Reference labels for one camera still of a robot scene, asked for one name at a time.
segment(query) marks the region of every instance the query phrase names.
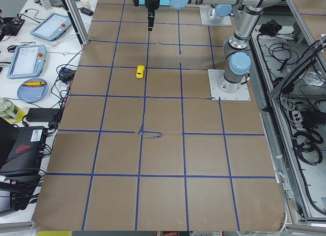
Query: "white bottle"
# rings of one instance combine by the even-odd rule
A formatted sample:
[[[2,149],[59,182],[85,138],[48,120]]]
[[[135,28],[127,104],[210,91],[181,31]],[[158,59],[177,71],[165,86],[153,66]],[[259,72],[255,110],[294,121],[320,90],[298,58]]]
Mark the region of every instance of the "white bottle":
[[[49,0],[40,0],[40,1],[45,9],[48,10],[52,8],[52,5]]]

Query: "black adapter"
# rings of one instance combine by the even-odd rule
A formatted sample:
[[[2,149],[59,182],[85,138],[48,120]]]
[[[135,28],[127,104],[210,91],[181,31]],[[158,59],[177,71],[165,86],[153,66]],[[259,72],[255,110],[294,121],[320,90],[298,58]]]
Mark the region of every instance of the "black adapter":
[[[81,8],[80,11],[81,11],[81,13],[84,13],[88,16],[92,16],[94,14],[94,12],[92,10],[89,10],[87,8]]]

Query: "bottle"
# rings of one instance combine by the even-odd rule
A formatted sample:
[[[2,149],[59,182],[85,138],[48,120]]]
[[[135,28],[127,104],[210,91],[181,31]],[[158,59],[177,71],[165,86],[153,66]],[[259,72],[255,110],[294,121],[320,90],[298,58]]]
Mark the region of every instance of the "bottle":
[[[40,2],[42,3],[43,7],[47,10],[52,8],[52,5],[49,0],[40,0]]]
[[[0,117],[11,123],[18,123],[25,115],[24,111],[17,107],[12,101],[0,97]]]

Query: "blue plate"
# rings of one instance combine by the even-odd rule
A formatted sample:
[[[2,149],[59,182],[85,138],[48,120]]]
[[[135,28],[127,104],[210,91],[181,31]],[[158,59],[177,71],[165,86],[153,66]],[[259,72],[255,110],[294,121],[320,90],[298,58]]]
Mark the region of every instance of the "blue plate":
[[[23,84],[31,81],[46,82],[46,80],[42,78],[33,78],[33,79],[29,79],[28,81],[25,81]],[[41,87],[29,87],[29,86],[24,86],[23,84],[19,86],[17,90],[17,96],[20,100],[28,103],[33,103],[41,100],[42,98],[45,97],[47,91],[49,90],[49,86],[47,83],[45,86],[41,86]]]

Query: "spray bottle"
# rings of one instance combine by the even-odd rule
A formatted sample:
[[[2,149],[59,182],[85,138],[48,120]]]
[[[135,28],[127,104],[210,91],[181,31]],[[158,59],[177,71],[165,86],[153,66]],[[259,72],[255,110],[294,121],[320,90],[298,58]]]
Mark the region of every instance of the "spray bottle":
[[[0,117],[11,123],[18,123],[22,120],[25,113],[12,101],[0,97]]]

